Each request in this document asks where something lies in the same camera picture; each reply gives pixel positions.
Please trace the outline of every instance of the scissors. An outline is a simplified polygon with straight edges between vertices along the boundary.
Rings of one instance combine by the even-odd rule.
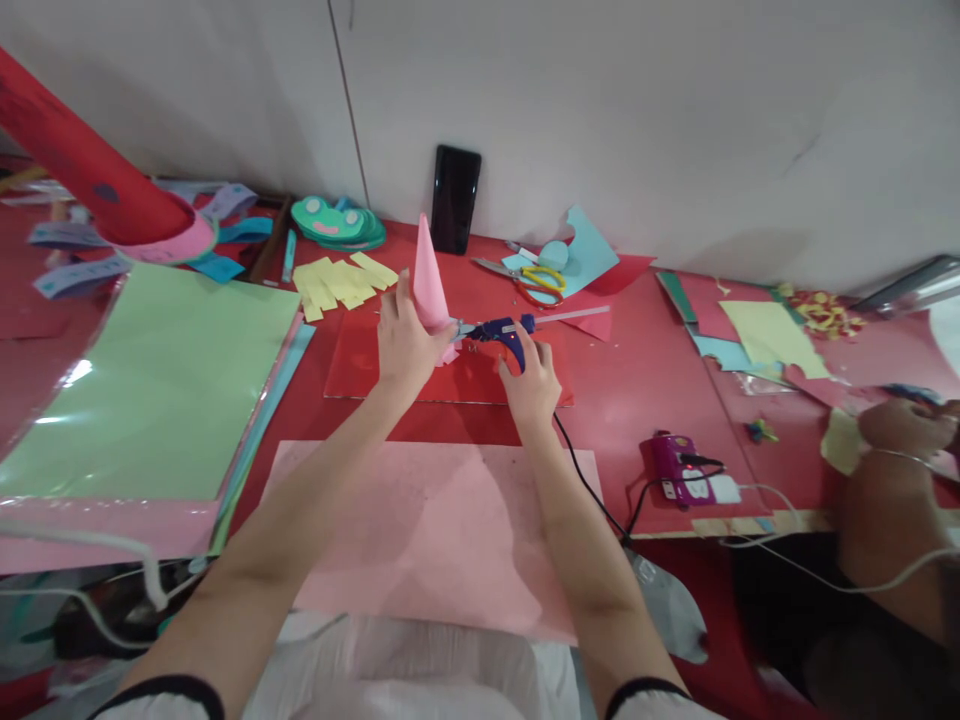
[[[555,308],[563,302],[562,293],[567,289],[567,281],[564,280],[563,275],[556,270],[551,270],[543,266],[527,266],[519,270],[511,270],[503,263],[490,262],[489,260],[481,260],[480,258],[473,258],[473,261],[485,270],[495,272],[513,280],[517,285],[517,291],[523,299],[532,305],[536,305],[541,310]],[[553,298],[553,302],[538,300],[534,295],[530,294],[531,292],[549,295]]]

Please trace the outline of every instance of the smartphone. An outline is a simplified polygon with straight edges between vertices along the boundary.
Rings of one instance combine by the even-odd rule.
[[[437,146],[430,235],[438,252],[466,254],[479,179],[480,155],[448,145]]]

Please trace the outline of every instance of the red paper roll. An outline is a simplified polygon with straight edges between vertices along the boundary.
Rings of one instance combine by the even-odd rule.
[[[0,48],[0,126],[59,180],[117,245],[187,230],[192,216]]]

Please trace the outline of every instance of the hand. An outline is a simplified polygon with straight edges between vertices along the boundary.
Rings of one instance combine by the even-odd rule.
[[[888,400],[861,413],[858,424],[872,447],[928,460],[955,442],[957,417],[948,408],[932,410],[905,399]]]
[[[380,382],[399,385],[416,397],[457,334],[457,324],[450,323],[436,335],[424,329],[410,293],[409,270],[400,273],[397,291],[384,293],[380,303]]]
[[[507,402],[513,421],[520,432],[541,425],[549,426],[560,400],[560,381],[553,371],[553,348],[534,342],[520,323],[517,336],[523,346],[526,370],[514,376],[507,362],[500,358],[500,379],[507,391]]]

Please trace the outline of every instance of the bracelet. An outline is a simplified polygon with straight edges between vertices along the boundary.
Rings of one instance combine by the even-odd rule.
[[[932,472],[934,475],[936,475],[936,473],[937,473],[937,470],[936,470],[936,468],[933,467],[933,465],[931,465],[930,463],[928,463],[926,460],[921,460],[920,458],[916,457],[915,455],[908,455],[907,453],[902,453],[902,452],[900,452],[899,450],[884,450],[883,448],[870,448],[870,450],[871,450],[872,452],[881,452],[881,453],[884,453],[884,454],[886,454],[886,455],[894,455],[894,456],[896,456],[896,457],[906,458],[907,460],[913,460],[914,462],[918,462],[918,463],[920,463],[921,465],[923,465],[927,470],[929,470],[930,472]]]

